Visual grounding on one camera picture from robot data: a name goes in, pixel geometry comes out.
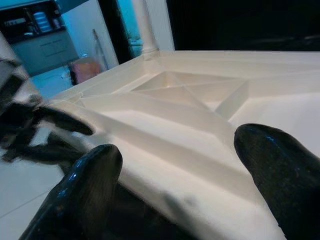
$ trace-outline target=white wall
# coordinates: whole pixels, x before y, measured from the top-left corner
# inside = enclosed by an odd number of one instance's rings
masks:
[[[89,0],[64,13],[62,18],[79,56],[96,54],[95,29],[104,52],[108,69],[117,66],[118,60],[97,0]]]
[[[0,9],[14,8],[27,4],[34,4],[48,0],[0,0]]]

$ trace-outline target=white floor tile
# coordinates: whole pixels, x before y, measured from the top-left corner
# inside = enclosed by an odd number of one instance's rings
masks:
[[[70,77],[62,78],[62,75],[68,72],[68,68],[62,66],[33,76],[30,80],[40,91],[41,95],[49,99],[72,87]]]
[[[63,177],[56,165],[15,161],[0,174],[0,217],[51,190]]]
[[[48,193],[42,194],[27,204],[0,218],[0,239],[17,240],[25,231]]]
[[[4,153],[5,151],[0,148],[0,156],[2,156]],[[10,163],[0,160],[0,175],[2,174],[3,171],[5,171],[6,169],[9,169],[10,167],[11,167]]]

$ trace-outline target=white pillar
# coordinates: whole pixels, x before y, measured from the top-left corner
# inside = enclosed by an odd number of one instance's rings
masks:
[[[142,55],[148,60],[159,53],[145,0],[132,0],[140,37],[143,42]]]

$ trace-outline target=white tray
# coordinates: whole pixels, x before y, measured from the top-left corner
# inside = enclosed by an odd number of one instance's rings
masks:
[[[281,128],[320,156],[319,65],[252,54],[136,58],[52,106],[94,126],[88,141],[116,144],[120,181],[200,239],[284,240],[234,151],[234,131],[244,123]]]

